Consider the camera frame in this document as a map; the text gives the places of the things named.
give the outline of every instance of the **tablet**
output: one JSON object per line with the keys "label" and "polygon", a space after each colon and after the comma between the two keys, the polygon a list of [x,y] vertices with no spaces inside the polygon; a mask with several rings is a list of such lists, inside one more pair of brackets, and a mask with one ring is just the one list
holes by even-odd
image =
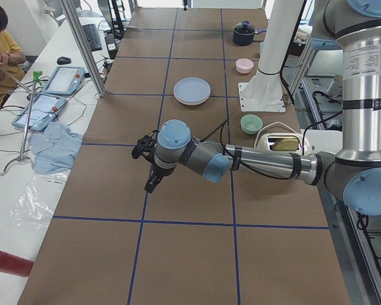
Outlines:
{"label": "tablet", "polygon": [[[37,95],[32,103],[29,129],[43,131],[65,107],[65,97]],[[24,128],[27,122],[28,106],[11,122],[15,127]]]}
{"label": "tablet", "polygon": [[84,68],[71,66],[58,66],[43,92],[54,95],[72,95],[78,88],[84,78]]}

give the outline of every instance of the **hand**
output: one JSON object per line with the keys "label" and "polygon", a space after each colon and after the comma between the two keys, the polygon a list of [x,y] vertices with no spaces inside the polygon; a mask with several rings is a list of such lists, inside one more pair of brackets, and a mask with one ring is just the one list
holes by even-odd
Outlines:
{"label": "hand", "polygon": [[3,53],[0,51],[0,79],[3,79],[6,77],[5,71],[7,71],[8,67],[8,54]]}
{"label": "hand", "polygon": [[10,60],[10,55],[0,51],[0,62],[2,62],[4,65],[8,65],[9,60]]}

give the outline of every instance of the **green object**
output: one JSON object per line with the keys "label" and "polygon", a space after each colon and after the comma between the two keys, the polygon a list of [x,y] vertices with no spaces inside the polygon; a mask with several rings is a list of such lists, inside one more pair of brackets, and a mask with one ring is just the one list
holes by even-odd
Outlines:
{"label": "green object", "polygon": [[240,121],[241,129],[249,135],[256,134],[262,128],[262,120],[254,114],[246,114]]}
{"label": "green object", "polygon": [[32,80],[33,81],[36,81],[37,83],[39,83],[40,86],[42,86],[42,82],[41,80],[39,79],[39,77],[43,75],[43,72],[42,71],[32,71]]}

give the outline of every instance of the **plastic bag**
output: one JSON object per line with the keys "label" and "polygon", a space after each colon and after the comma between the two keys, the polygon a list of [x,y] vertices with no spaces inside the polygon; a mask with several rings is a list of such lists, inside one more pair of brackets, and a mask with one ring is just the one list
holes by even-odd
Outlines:
{"label": "plastic bag", "polygon": [[50,175],[34,174],[10,210],[10,226],[47,230],[70,170]]}

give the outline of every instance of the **red cylinder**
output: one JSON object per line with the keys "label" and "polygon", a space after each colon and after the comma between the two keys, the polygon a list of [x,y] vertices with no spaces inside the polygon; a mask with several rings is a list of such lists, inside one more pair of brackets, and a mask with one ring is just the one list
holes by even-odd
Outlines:
{"label": "red cylinder", "polygon": [[0,250],[0,272],[27,277],[33,261]]}

